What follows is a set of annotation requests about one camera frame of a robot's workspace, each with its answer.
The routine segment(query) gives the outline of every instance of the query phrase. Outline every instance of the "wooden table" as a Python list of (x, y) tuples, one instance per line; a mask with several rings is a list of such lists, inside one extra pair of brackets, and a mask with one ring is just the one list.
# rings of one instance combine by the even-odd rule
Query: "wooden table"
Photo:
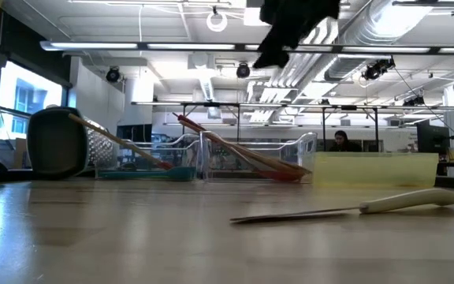
[(454, 283), (454, 207), (228, 221), (404, 191), (80, 179), (0, 185), (0, 283)]

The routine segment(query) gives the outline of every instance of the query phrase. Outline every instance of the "yellow container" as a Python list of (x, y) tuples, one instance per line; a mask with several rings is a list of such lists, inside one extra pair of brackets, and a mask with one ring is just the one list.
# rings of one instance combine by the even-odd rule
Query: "yellow container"
[(430, 153), (318, 152), (314, 161), (316, 188), (429, 188), (439, 162)]

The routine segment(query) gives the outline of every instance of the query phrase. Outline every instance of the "window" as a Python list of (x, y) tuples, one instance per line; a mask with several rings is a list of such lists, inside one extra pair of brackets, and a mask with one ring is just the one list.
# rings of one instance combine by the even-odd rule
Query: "window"
[[(34, 114), (48, 106), (60, 106), (62, 86), (8, 62), (1, 70), (0, 107)], [(28, 119), (0, 113), (0, 139), (25, 138)]]
[(0, 112), (0, 139), (25, 138), (29, 118)]
[(34, 114), (49, 105), (60, 106), (62, 86), (8, 62), (1, 70), (0, 107)]

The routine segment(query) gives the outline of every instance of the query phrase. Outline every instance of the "knife handle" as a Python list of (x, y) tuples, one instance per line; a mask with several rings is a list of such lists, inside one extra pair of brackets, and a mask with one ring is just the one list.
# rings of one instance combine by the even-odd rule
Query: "knife handle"
[(454, 204), (454, 192), (444, 189), (424, 189), (379, 200), (366, 201), (360, 204), (360, 212), (370, 214), (425, 204), (452, 205)]

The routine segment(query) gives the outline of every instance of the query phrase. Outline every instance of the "black cloth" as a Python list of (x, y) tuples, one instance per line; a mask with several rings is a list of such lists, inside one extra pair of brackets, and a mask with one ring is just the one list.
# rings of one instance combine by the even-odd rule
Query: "black cloth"
[(345, 142), (342, 145), (334, 144), (329, 151), (362, 151), (362, 147), (357, 143)]
[(265, 0), (260, 20), (272, 28), (260, 43), (254, 68), (285, 67), (289, 56), (284, 47), (296, 49), (301, 39), (326, 17), (339, 17), (341, 0)]

